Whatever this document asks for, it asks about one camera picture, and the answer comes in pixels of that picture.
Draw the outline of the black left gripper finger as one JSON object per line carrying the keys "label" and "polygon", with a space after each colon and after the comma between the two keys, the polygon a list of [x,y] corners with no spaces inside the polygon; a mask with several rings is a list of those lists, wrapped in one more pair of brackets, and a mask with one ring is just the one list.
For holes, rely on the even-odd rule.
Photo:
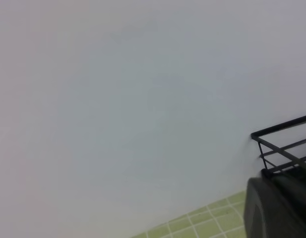
{"label": "black left gripper finger", "polygon": [[244,224],[248,238],[306,238],[306,183],[286,175],[250,178]]}

